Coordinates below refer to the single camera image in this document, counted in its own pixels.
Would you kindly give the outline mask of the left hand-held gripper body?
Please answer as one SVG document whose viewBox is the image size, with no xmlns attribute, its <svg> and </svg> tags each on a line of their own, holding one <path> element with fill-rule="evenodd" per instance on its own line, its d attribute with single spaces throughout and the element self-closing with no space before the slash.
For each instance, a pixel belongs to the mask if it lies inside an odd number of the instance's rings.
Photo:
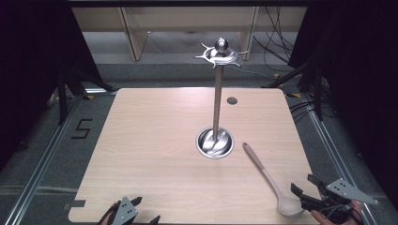
<svg viewBox="0 0 398 225">
<path fill-rule="evenodd" d="M 118 203 L 119 207 L 112 225 L 129 225 L 138 215 L 136 206 L 133 206 L 128 197 L 123 197 Z"/>
</svg>

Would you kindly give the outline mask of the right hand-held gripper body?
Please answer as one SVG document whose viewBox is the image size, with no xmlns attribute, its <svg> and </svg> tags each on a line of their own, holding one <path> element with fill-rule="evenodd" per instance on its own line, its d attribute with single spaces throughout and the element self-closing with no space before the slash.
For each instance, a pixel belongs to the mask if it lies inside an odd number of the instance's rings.
<svg viewBox="0 0 398 225">
<path fill-rule="evenodd" d="M 348 220 L 353 209 L 352 201 L 378 205 L 376 199 L 357 187 L 353 187 L 342 178 L 325 186 L 325 189 L 318 189 L 320 200 L 312 197 L 309 201 L 300 201 L 300 203 L 304 210 L 318 211 L 333 223 L 344 223 Z"/>
</svg>

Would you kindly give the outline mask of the beige silicone spoon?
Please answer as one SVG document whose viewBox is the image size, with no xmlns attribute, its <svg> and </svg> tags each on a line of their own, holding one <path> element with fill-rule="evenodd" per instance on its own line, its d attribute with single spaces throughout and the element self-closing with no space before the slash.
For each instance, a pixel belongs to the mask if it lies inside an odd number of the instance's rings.
<svg viewBox="0 0 398 225">
<path fill-rule="evenodd" d="M 277 197 L 277 210 L 278 212 L 286 217 L 286 218 L 297 218 L 301 216 L 304 212 L 304 210 L 301 208 L 301 203 L 297 199 L 292 199 L 287 196 L 285 196 L 275 181 L 272 179 L 270 174 L 268 173 L 267 169 L 264 167 L 262 164 L 261 160 L 258 158 L 258 156 L 254 153 L 253 149 L 246 143 L 244 142 L 242 144 L 242 147 L 250 160 L 253 162 L 253 164 L 256 166 L 256 168 L 260 171 L 260 173 L 263 174 L 263 176 L 267 179 L 269 182 L 270 186 L 272 187 L 276 197 Z"/>
</svg>

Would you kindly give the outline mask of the person's left hand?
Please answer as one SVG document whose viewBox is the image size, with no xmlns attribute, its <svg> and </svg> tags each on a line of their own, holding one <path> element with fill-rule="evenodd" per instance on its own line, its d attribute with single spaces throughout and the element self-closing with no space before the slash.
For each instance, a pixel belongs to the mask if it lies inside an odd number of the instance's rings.
<svg viewBox="0 0 398 225">
<path fill-rule="evenodd" d="M 115 202 L 99 220 L 98 225 L 112 225 L 119 207 L 119 202 Z"/>
</svg>

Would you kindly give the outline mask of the person's right hand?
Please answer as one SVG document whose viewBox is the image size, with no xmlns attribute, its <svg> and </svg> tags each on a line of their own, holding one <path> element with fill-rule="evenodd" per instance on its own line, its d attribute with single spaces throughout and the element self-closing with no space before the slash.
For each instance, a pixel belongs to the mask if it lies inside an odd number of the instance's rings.
<svg viewBox="0 0 398 225">
<path fill-rule="evenodd" d="M 344 223 L 333 223 L 320 212 L 312 210 L 311 215 L 320 225 L 363 225 L 363 220 L 361 216 L 361 206 L 358 202 L 351 202 L 353 209 L 351 210 L 351 215 L 348 220 Z"/>
</svg>

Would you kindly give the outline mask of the black metal stand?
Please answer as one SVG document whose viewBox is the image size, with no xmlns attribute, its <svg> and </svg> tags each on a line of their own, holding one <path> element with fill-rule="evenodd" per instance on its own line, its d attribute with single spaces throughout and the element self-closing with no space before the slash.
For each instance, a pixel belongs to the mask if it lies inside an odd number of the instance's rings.
<svg viewBox="0 0 398 225">
<path fill-rule="evenodd" d="M 76 67 L 64 67 L 60 70 L 57 75 L 57 90 L 59 97 L 59 122 L 58 124 L 63 124 L 68 116 L 68 103 L 66 87 L 69 88 L 70 92 L 74 96 L 82 96 L 84 94 L 84 87 L 82 81 L 90 82 L 96 86 L 103 88 L 105 91 L 114 92 L 117 88 L 105 83 L 100 76 L 92 76 L 90 74 L 84 73 L 82 70 Z"/>
<path fill-rule="evenodd" d="M 323 115 L 321 112 L 321 97 L 322 97 L 322 74 L 315 60 L 308 60 L 301 66 L 288 72 L 281 79 L 278 79 L 271 84 L 266 85 L 266 88 L 276 88 L 294 77 L 302 75 L 298 82 L 298 89 L 300 92 L 307 92 L 312 87 L 314 89 L 314 112 L 317 118 L 322 121 Z"/>
</svg>

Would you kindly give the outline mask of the black curtain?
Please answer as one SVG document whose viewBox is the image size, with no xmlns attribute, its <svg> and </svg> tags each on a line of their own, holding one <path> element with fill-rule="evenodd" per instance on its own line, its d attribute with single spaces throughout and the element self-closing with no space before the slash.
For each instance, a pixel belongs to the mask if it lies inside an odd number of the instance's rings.
<svg viewBox="0 0 398 225">
<path fill-rule="evenodd" d="M 60 80 L 106 85 L 68 0 L 0 0 L 0 171 Z"/>
<path fill-rule="evenodd" d="M 318 0 L 308 6 L 290 65 L 317 57 L 332 99 L 378 184 L 398 208 L 398 0 Z"/>
</svg>

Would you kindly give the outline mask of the steel utensil hanging rack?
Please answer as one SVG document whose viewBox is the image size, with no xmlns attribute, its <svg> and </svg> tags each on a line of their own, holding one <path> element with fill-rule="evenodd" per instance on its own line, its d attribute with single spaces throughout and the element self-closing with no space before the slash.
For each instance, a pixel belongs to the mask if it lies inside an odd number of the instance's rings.
<svg viewBox="0 0 398 225">
<path fill-rule="evenodd" d="M 206 158 L 220 159 L 227 157 L 234 148 L 233 135 L 220 126 L 222 106 L 222 80 L 225 66 L 239 67 L 238 58 L 242 55 L 229 47 L 227 39 L 220 37 L 213 47 L 202 44 L 205 48 L 199 58 L 206 60 L 215 69 L 214 104 L 212 127 L 204 128 L 196 137 L 195 145 Z"/>
</svg>

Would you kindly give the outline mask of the aluminium floor rail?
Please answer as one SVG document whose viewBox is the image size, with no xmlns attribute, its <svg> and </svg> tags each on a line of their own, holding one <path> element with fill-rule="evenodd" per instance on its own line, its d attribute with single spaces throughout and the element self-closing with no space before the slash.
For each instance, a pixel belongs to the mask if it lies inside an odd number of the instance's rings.
<svg viewBox="0 0 398 225">
<path fill-rule="evenodd" d="M 10 210 L 7 220 L 4 225 L 19 225 L 25 215 L 29 204 L 32 202 L 39 183 L 42 177 L 46 173 L 51 160 L 54 157 L 55 150 L 61 143 L 62 138 L 65 135 L 65 131 L 69 125 L 69 121 L 73 113 L 75 112 L 78 104 L 81 102 L 82 97 L 74 97 L 68 107 L 67 115 L 63 121 L 57 125 L 56 130 L 50 139 L 47 147 L 45 148 L 35 170 L 32 171 L 27 184 L 23 187 L 21 194 L 19 195 L 17 201 Z"/>
<path fill-rule="evenodd" d="M 355 182 L 352 174 L 349 172 L 346 164 L 344 163 L 344 159 L 342 155 L 338 151 L 333 139 L 331 138 L 325 124 L 318 118 L 318 115 L 310 111 L 309 116 L 314 124 L 315 130 L 319 135 L 322 143 L 324 144 L 326 151 L 329 155 L 329 158 L 335 168 L 335 171 L 338 173 L 339 177 L 345 180 L 347 183 L 352 185 L 353 187 L 357 187 L 357 183 Z M 375 217 L 371 211 L 370 205 L 366 202 L 361 203 L 362 207 L 362 218 L 365 225 L 377 225 L 375 221 Z"/>
</svg>

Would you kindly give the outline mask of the light wooden furniture frame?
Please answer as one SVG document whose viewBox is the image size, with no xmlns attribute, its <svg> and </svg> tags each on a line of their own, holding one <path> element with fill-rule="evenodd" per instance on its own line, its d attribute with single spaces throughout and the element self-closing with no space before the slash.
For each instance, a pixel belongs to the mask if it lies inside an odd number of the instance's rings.
<svg viewBox="0 0 398 225">
<path fill-rule="evenodd" d="M 141 58 L 149 32 L 235 32 L 248 51 L 256 32 L 297 32 L 306 7 L 75 7 L 84 32 L 122 32 L 131 59 Z"/>
</svg>

